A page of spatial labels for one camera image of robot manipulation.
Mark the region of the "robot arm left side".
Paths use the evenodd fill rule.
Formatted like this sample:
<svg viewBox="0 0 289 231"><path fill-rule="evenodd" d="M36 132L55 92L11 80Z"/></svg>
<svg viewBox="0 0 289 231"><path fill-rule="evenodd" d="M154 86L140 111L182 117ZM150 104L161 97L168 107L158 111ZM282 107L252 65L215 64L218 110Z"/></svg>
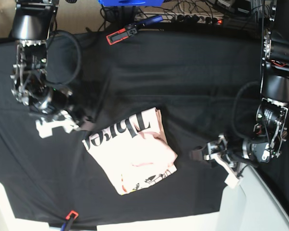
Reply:
<svg viewBox="0 0 289 231"><path fill-rule="evenodd" d="M262 24L261 81L245 84L238 91L231 114L233 136L220 134L218 139L190 153L195 161L215 161L229 177L240 179L240 164L257 167L279 157L287 135L289 115L289 0L271 4L269 23ZM236 126L236 113L243 93L260 87L260 104L251 135Z"/></svg>

